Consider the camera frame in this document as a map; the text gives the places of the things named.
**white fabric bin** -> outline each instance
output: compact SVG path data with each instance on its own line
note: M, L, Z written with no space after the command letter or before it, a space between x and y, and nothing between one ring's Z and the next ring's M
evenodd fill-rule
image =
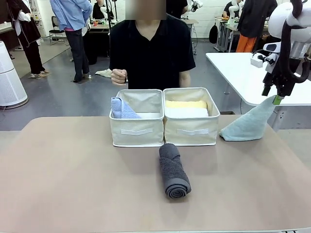
M116 119L110 111L113 145L116 147L160 147L164 144L164 106L161 90L121 90L117 97L142 118Z
M220 112L205 88L173 88L165 89L165 102L169 101L200 101L207 103L208 117L201 118L170 118L165 116L165 141L176 146L212 146L216 144L218 135L218 118Z

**black bag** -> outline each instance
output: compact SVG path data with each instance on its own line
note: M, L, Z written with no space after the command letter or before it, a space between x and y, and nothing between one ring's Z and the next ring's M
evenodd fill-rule
M218 37L218 28L217 28L216 23L215 23L215 25L209 31L209 37L208 38L209 38L210 43L216 44L217 43L217 37Z

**shirt collar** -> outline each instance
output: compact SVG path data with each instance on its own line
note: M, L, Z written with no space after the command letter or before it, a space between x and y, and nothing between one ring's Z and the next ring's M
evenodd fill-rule
M129 25L128 25L128 29L130 32L130 37L140 36L140 33L136 28L135 20L130 20ZM156 31L156 34L161 35L161 36L167 36L167 34L168 34L167 15L166 15L165 20L161 20L160 25Z

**orange pants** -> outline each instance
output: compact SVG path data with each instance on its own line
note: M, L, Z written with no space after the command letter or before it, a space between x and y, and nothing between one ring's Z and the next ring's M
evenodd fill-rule
M251 52L253 51L253 47L255 43L256 43L256 37L248 38L248 37L240 35L237 52Z

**basket handle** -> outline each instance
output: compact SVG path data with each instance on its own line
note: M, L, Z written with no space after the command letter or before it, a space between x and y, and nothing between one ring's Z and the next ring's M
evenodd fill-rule
M152 133L152 132L153 132L152 128L145 129L145 130L139 130L139 131L121 130L121 134L132 135L132 136L140 136L140 135L144 135L144 134Z
M177 129L177 133L188 135L188 136L195 136L195 135L209 134L209 129L201 129L201 130L194 130L194 131Z

